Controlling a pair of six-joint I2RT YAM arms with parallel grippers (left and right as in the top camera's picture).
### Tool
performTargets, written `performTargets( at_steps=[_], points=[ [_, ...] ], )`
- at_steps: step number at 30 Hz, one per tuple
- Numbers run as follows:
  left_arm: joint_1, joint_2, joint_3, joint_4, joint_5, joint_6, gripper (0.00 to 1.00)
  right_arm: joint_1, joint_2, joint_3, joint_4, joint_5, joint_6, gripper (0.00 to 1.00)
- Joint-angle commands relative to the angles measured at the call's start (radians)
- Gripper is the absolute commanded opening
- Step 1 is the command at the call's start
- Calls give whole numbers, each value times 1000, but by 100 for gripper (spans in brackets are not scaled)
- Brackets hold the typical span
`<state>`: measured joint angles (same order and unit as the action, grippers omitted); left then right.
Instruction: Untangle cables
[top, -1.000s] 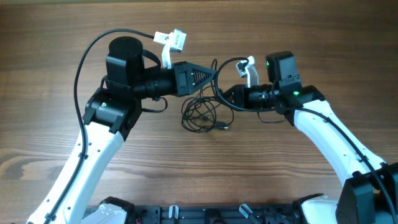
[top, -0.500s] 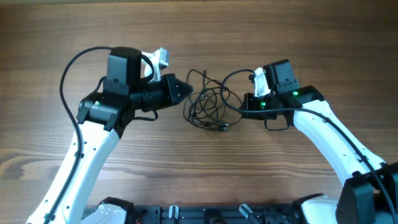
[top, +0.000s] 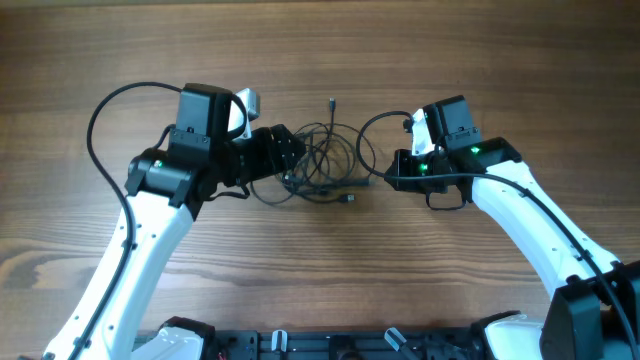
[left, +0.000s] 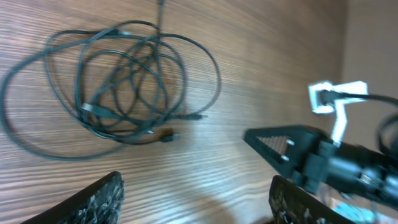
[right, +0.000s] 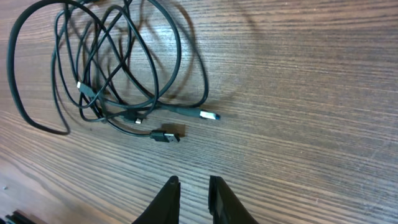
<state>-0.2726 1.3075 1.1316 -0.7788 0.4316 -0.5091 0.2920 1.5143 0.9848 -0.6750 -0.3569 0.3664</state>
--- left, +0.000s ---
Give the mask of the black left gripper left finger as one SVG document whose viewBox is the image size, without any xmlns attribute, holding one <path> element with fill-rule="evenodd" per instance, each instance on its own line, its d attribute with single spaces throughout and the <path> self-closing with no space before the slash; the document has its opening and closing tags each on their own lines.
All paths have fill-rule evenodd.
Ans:
<svg viewBox="0 0 398 224">
<path fill-rule="evenodd" d="M 110 224 L 121 219 L 124 181 L 113 171 L 23 224 Z"/>
</svg>

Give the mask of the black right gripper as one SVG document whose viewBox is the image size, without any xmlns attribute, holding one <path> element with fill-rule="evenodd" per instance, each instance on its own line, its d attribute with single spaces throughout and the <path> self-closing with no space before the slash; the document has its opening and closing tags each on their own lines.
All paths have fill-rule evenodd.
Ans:
<svg viewBox="0 0 398 224">
<path fill-rule="evenodd" d="M 306 125 L 251 128 L 243 140 L 282 177 L 315 194 L 321 183 L 397 208 L 397 161 L 362 146 L 336 147 Z"/>
</svg>

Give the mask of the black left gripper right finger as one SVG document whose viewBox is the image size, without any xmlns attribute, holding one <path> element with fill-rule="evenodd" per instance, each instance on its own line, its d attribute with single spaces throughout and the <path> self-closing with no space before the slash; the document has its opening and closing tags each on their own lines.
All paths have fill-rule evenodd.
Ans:
<svg viewBox="0 0 398 224">
<path fill-rule="evenodd" d="M 280 175 L 272 179 L 269 205 L 275 224 L 353 224 Z"/>
</svg>

